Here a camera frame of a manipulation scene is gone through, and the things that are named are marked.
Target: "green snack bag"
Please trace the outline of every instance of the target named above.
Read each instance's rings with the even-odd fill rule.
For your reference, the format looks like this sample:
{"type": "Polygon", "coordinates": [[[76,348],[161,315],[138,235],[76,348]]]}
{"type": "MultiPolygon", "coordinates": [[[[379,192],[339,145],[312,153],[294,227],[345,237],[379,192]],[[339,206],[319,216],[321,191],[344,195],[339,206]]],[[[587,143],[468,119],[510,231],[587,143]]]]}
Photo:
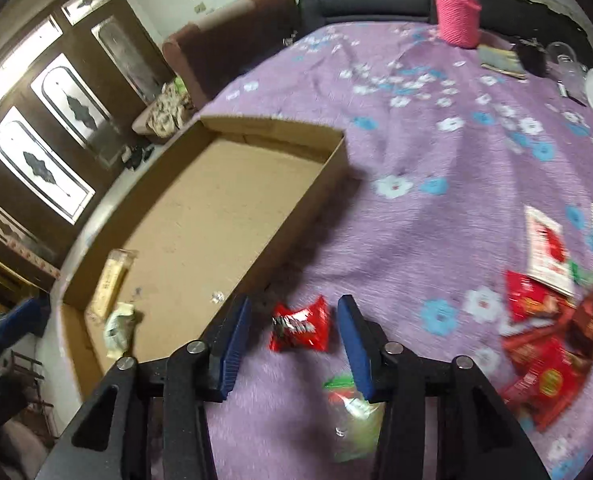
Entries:
{"type": "Polygon", "coordinates": [[[373,453],[378,444],[385,404],[370,404],[356,389],[352,375],[339,375],[323,385],[334,424],[334,460],[346,462],[373,453]]]}

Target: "wooden door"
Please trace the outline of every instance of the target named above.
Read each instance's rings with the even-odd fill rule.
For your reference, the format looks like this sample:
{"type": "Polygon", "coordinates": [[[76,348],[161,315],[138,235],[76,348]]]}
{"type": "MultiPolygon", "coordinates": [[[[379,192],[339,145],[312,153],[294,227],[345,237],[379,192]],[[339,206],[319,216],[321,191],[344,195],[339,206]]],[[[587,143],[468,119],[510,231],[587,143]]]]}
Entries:
{"type": "Polygon", "coordinates": [[[0,260],[25,275],[36,269],[4,243],[61,264],[121,173],[120,149],[143,141],[132,122],[173,76],[128,3],[99,2],[57,0],[7,48],[46,19],[61,31],[0,99],[0,260]]]}

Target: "door glass panel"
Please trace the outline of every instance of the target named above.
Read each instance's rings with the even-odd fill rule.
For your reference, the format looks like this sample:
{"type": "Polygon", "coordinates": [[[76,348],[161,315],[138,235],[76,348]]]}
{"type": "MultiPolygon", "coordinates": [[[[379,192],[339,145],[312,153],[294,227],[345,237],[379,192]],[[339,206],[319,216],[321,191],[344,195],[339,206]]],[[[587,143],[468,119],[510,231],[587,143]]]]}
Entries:
{"type": "Polygon", "coordinates": [[[103,130],[110,114],[85,84],[65,54],[59,54],[32,82],[32,89],[52,115],[81,145],[103,130]]]}
{"type": "Polygon", "coordinates": [[[54,251],[38,240],[25,227],[19,224],[5,210],[0,207],[0,240],[7,244],[9,240],[16,240],[27,250],[48,262],[54,262],[54,251]]]}
{"type": "Polygon", "coordinates": [[[92,33],[139,97],[146,104],[153,102],[161,84],[115,16],[93,27],[92,33]]]}
{"type": "Polygon", "coordinates": [[[71,224],[94,190],[39,137],[16,107],[0,123],[0,159],[45,204],[71,224]]]}
{"type": "Polygon", "coordinates": [[[61,9],[68,21],[74,25],[108,1],[110,0],[70,0],[61,9]]]}
{"type": "Polygon", "coordinates": [[[0,66],[0,100],[25,74],[32,62],[61,35],[61,29],[50,16],[19,43],[0,66]]]}

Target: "bed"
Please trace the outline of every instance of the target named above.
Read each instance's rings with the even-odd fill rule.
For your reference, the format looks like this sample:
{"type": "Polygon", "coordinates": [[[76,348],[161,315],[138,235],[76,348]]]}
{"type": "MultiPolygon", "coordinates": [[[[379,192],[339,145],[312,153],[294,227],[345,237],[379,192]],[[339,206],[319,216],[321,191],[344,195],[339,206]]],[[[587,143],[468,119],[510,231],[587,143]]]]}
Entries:
{"type": "MultiPolygon", "coordinates": [[[[504,273],[526,268],[523,206],[559,222],[572,259],[593,269],[592,111],[551,80],[481,68],[434,25],[326,25],[228,84],[202,113],[340,128],[353,169],[259,298],[236,387],[209,407],[222,480],[369,478],[371,459],[331,460],[321,385],[348,370],[342,347],[270,352],[276,300],[296,308],[352,294],[390,339],[433,359],[469,354],[500,388],[515,377],[500,335],[516,331],[504,273]]],[[[593,371],[547,431],[521,424],[552,479],[575,478],[593,455],[593,371]]],[[[426,459],[426,478],[435,462],[426,459]]]]}

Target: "sofa armrest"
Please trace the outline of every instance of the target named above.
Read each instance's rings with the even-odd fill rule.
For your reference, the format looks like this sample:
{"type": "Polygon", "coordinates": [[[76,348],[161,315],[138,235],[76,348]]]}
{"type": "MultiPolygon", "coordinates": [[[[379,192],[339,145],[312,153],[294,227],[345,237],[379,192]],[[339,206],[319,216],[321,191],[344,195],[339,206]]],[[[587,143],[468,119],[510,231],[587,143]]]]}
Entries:
{"type": "Polygon", "coordinates": [[[201,109],[231,81],[283,48],[298,25],[295,0],[237,0],[167,38],[163,57],[201,109]]]}

